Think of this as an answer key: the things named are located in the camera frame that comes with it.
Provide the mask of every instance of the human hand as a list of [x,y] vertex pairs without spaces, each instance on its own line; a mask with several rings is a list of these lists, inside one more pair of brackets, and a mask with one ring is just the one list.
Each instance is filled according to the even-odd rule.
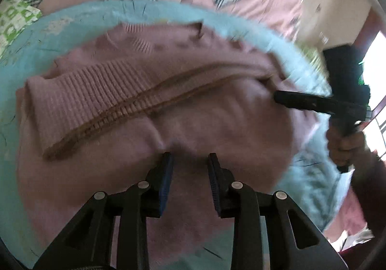
[[373,154],[366,144],[363,132],[342,137],[339,130],[331,124],[326,133],[329,157],[337,166],[353,164],[355,176],[363,176],[373,166]]

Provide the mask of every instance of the white wall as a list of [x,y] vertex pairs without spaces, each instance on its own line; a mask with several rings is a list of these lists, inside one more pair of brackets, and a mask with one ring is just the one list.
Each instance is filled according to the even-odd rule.
[[367,0],[304,0],[298,40],[320,46],[319,34],[329,38],[327,46],[352,43],[370,10]]
[[329,17],[323,33],[329,37],[326,47],[354,43],[369,15],[368,0],[341,0]]

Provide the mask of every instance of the black gripper frame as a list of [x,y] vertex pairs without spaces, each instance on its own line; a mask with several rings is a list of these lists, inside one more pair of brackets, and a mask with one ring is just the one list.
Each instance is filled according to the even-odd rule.
[[231,270],[263,270],[260,216],[266,220],[271,270],[347,270],[345,262],[305,213],[284,192],[267,195],[235,181],[221,168],[215,153],[208,157],[215,209],[234,218]]
[[34,270],[113,269],[115,217],[120,216],[117,269],[149,270],[146,217],[160,218],[167,202],[173,157],[163,154],[145,181],[125,192],[95,193],[48,246]]

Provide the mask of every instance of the handle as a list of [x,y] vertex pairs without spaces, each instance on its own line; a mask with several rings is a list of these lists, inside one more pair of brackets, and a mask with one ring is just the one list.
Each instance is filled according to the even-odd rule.
[[[331,123],[340,131],[343,137],[347,137],[356,133],[358,129],[355,125],[356,121],[345,120],[341,118],[331,118]],[[354,166],[350,163],[350,161],[348,161],[344,166],[337,166],[337,169],[341,174],[344,174],[350,172],[353,167]]]

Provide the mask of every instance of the light blue blanket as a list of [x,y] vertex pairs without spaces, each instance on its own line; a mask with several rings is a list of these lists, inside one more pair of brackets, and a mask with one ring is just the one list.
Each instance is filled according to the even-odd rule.
[[[107,0],[84,3],[43,17],[26,28],[0,59],[0,237],[12,254],[32,267],[42,248],[31,229],[17,191],[15,156],[19,134],[15,120],[15,91],[25,80],[48,70],[52,61],[120,22],[190,23],[202,21],[218,34],[242,38],[265,52],[273,52],[285,73],[304,92],[328,95],[323,77],[313,72],[299,50],[260,24],[174,2]],[[321,126],[276,190],[286,191],[321,229],[337,213],[349,185],[349,175],[339,175],[327,157],[325,131],[328,116],[320,114]],[[209,242],[207,250],[181,258],[168,269],[229,269],[232,232]]]

